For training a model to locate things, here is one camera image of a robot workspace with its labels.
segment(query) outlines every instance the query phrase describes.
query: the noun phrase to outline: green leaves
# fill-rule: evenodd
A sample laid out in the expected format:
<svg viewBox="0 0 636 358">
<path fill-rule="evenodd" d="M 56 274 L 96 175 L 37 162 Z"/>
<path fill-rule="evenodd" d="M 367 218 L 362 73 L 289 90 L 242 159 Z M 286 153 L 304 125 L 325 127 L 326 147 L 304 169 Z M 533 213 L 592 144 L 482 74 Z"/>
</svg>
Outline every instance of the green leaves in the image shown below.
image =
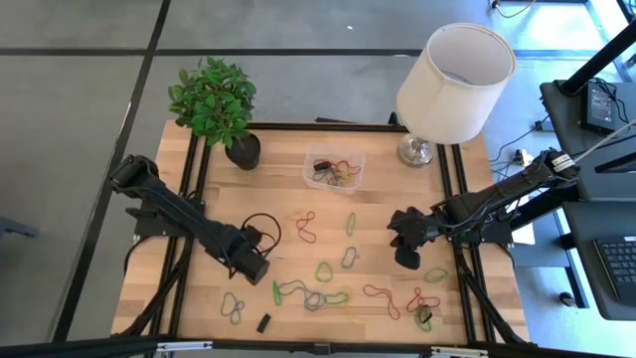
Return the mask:
<svg viewBox="0 0 636 358">
<path fill-rule="evenodd" d="M 168 87 L 177 124 L 206 136 L 208 145 L 222 143 L 232 148 L 247 132 L 256 86 L 236 64 L 223 59 L 200 58 L 193 71 L 181 69 L 178 85 Z"/>
</svg>

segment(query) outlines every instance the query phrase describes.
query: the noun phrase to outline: potted plant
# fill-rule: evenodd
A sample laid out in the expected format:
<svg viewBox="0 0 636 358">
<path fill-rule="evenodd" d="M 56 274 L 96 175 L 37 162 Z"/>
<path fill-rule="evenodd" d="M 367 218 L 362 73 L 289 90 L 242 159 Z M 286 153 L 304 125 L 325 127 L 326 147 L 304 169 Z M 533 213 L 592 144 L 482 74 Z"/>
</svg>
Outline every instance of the potted plant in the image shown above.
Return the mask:
<svg viewBox="0 0 636 358">
<path fill-rule="evenodd" d="M 206 136 L 207 145 L 222 143 L 228 158 L 243 170 L 258 165 L 260 141 L 245 128 L 251 121 L 256 87 L 237 65 L 224 60 L 200 59 L 194 71 L 179 71 L 180 85 L 168 87 L 169 110 L 179 115 L 179 126 Z"/>
</svg>

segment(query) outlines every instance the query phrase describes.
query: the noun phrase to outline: floor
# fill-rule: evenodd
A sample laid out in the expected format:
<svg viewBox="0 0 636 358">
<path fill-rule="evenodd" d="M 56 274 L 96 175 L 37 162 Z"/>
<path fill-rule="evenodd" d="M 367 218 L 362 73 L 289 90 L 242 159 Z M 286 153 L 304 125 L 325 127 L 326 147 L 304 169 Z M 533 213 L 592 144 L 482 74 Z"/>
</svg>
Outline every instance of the floor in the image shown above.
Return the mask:
<svg viewBox="0 0 636 358">
<path fill-rule="evenodd" d="M 0 0 L 0 216 L 42 232 L 36 239 L 10 235 L 0 241 L 5 288 L 0 345 L 50 339 L 142 67 L 143 53 L 134 50 L 147 48 L 161 3 Z M 503 10 L 510 14 L 525 5 L 507 2 Z M 518 56 L 517 73 L 484 128 L 488 152 L 495 157 L 502 144 L 545 117 L 539 84 L 575 72 L 607 36 L 625 26 L 621 16 L 614 3 L 602 0 L 586 6 L 539 2 L 514 19 L 488 10 L 488 0 L 174 0 L 158 49 L 420 49 L 439 26 L 478 23 L 504 36 Z M 49 51 L 27 50 L 39 48 Z M 53 51 L 85 48 L 105 51 L 100 56 Z M 112 49 L 135 56 L 109 53 Z M 629 51 L 623 57 L 634 53 Z M 261 121 L 322 116 L 384 123 L 414 62 L 386 56 L 256 55 L 265 54 L 226 58 L 240 64 L 258 86 L 254 118 Z M 154 156 L 163 122 L 171 118 L 167 86 L 178 81 L 178 69 L 191 68 L 197 60 L 154 58 L 138 88 L 143 94 L 126 153 Z M 636 75 L 634 69 L 625 72 Z M 601 76 L 619 82 L 620 75 L 610 66 Z M 533 133 L 504 150 L 504 157 L 517 148 L 537 154 L 549 146 L 557 146 L 553 134 Z M 133 205 L 118 196 L 110 200 L 70 339 L 109 333 L 134 224 L 123 209 Z M 556 301 L 568 290 L 563 270 L 524 268 L 516 274 L 534 342 L 624 356 L 636 351 L 627 333 L 636 323 L 602 319 L 589 288 L 590 309 Z"/>
</svg>

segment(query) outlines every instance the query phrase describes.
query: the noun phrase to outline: metal bracket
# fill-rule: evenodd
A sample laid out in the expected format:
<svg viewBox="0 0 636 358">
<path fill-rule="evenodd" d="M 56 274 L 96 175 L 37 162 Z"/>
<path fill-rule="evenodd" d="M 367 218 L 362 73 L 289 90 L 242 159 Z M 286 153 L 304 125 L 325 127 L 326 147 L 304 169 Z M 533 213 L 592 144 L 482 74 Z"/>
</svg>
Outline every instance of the metal bracket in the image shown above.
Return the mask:
<svg viewBox="0 0 636 358">
<path fill-rule="evenodd" d="M 212 341 L 157 343 L 157 352 L 183 352 L 212 349 Z"/>
<path fill-rule="evenodd" d="M 480 349 L 431 347 L 431 357 L 488 358 L 488 351 Z"/>
<path fill-rule="evenodd" d="M 203 200 L 192 198 L 186 201 L 200 213 L 203 213 L 206 208 L 206 203 Z M 139 237 L 186 237 L 191 235 L 190 231 L 161 215 L 157 206 L 150 202 L 142 201 L 139 209 L 126 208 L 126 213 L 137 219 L 134 233 Z"/>
<path fill-rule="evenodd" d="M 330 355 L 331 343 L 314 343 L 314 355 Z"/>
</svg>

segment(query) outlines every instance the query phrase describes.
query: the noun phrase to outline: black plant pot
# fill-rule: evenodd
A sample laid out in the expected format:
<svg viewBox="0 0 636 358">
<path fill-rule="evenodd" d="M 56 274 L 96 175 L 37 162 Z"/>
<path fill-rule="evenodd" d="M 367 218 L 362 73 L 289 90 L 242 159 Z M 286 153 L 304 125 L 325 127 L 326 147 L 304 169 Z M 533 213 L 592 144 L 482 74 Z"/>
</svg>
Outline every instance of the black plant pot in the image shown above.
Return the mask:
<svg viewBox="0 0 636 358">
<path fill-rule="evenodd" d="M 226 155 L 238 168 L 251 170 L 260 159 L 260 140 L 251 133 L 245 138 L 237 138 L 232 149 L 226 147 Z"/>
</svg>

